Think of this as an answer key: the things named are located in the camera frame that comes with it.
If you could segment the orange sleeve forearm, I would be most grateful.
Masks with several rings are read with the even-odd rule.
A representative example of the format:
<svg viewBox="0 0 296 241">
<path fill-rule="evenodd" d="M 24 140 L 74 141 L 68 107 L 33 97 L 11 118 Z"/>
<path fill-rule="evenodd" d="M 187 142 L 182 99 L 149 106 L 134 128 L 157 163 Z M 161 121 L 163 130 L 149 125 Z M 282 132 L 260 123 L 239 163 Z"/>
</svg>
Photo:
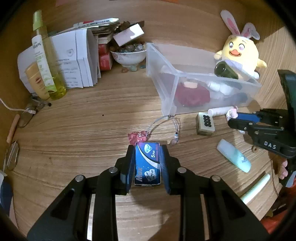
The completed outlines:
<svg viewBox="0 0 296 241">
<path fill-rule="evenodd" d="M 295 201 L 295 183 L 290 188 L 283 188 L 271 208 L 271 215 L 265 215 L 260 221 L 269 234 L 281 223 L 290 205 Z"/>
</svg>

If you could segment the right hand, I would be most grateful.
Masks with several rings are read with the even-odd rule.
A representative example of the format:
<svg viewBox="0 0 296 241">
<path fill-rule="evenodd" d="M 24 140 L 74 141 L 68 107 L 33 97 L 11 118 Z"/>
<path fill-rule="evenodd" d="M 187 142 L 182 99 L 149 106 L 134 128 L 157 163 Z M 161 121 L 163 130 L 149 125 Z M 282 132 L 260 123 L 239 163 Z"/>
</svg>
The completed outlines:
<svg viewBox="0 0 296 241">
<path fill-rule="evenodd" d="M 277 166 L 277 175 L 278 177 L 283 180 L 285 177 L 288 176 L 287 167 L 287 160 L 280 161 Z"/>
</svg>

